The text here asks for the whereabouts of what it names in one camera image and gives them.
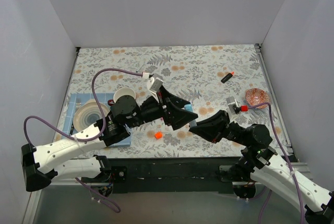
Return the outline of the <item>light blue highlighter cap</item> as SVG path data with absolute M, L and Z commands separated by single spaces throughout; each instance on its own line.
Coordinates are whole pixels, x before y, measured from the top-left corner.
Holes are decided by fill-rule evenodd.
M 189 112 L 193 112 L 193 108 L 191 104 L 186 104 L 184 105 L 184 109 Z

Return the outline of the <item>light blue highlighter marker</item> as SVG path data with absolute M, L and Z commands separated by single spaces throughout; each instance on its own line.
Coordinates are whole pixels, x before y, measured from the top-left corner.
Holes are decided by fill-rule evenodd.
M 190 127 L 190 128 L 195 127 L 195 126 L 197 126 L 196 121 L 191 121 L 191 122 L 189 122 L 189 127 Z

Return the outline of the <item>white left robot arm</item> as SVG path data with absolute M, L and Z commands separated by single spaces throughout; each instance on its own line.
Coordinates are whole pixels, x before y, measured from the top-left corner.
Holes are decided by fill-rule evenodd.
M 26 191 L 34 192 L 49 186 L 54 180 L 77 177 L 96 178 L 106 182 L 112 175 L 106 158 L 94 156 L 79 160 L 87 152 L 103 149 L 130 138 L 130 129 L 158 119 L 177 130 L 198 118 L 185 109 L 190 102 L 160 87 L 155 95 L 138 105 L 128 92 L 116 92 L 110 112 L 102 119 L 78 131 L 70 138 L 21 148 L 21 162 Z

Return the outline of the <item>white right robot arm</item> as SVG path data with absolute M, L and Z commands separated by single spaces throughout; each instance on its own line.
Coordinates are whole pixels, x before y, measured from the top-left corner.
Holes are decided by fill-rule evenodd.
M 333 222 L 333 192 L 317 185 L 293 168 L 287 158 L 282 158 L 270 146 L 272 138 L 265 125 L 243 128 L 220 110 L 189 130 L 211 143 L 227 139 L 245 147 L 239 161 L 222 173 L 227 180 L 261 183 L 300 210 L 307 223 Z

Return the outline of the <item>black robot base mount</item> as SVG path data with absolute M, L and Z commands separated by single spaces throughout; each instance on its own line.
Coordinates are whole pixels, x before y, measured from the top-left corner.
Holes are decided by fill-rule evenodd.
M 112 184 L 114 194 L 146 192 L 217 192 L 243 199 L 262 192 L 248 176 L 228 175 L 237 157 L 102 159 L 104 172 L 82 181 Z

